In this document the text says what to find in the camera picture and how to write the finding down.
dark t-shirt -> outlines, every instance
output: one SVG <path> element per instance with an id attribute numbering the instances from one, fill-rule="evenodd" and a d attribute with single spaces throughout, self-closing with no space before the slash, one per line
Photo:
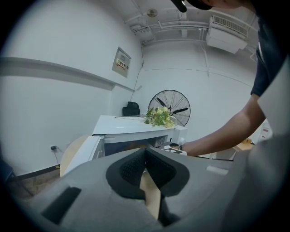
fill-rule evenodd
<path id="1" fill-rule="evenodd" d="M 261 96 L 279 72 L 286 52 L 281 50 L 281 42 L 276 32 L 267 23 L 267 17 L 259 9 L 259 5 L 254 5 L 256 15 L 259 17 L 259 46 L 257 49 L 258 66 L 257 74 L 251 94 Z"/>

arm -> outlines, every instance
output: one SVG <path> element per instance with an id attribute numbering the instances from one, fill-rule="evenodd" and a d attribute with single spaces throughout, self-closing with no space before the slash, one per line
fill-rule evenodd
<path id="1" fill-rule="evenodd" d="M 258 105 L 258 99 L 257 95 L 252 94 L 245 107 L 222 128 L 199 140 L 185 143 L 183 150 L 190 156 L 198 156 L 226 150 L 241 143 L 265 120 L 265 116 Z"/>

baseboard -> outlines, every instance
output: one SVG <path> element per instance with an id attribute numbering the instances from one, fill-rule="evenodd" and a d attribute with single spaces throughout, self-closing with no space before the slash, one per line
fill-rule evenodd
<path id="1" fill-rule="evenodd" d="M 39 171 L 27 173 L 27 174 L 24 174 L 24 175 L 13 176 L 13 177 L 9 178 L 8 181 L 10 182 L 10 181 L 16 181 L 16 180 L 29 179 L 29 178 L 32 178 L 32 177 L 36 177 L 36 176 L 48 173 L 48 172 L 52 172 L 54 170 L 59 169 L 59 167 L 60 167 L 60 164 L 56 165 L 56 166 L 52 166 L 52 167 L 46 168 L 46 169 L 42 169 L 42 170 L 39 170 Z"/>

floor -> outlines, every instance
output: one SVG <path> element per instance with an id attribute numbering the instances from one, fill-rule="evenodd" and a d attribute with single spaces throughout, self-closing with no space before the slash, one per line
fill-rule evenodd
<path id="1" fill-rule="evenodd" d="M 18 182 L 21 182 L 33 195 L 37 195 L 59 178 L 59 169 L 57 169 L 52 172 Z M 16 198 L 19 198 L 25 202 L 29 202 L 29 200 L 32 199 L 32 196 L 29 195 L 29 193 L 25 191 L 21 184 L 17 183 L 16 181 L 9 182 L 7 187 L 10 193 Z"/>

air conditioner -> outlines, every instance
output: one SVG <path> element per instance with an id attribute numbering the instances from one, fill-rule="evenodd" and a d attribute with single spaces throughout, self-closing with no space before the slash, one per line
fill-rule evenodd
<path id="1" fill-rule="evenodd" d="M 247 46 L 247 29 L 240 25 L 213 15 L 209 21 L 206 41 L 208 46 L 213 46 L 235 54 L 239 49 Z"/>

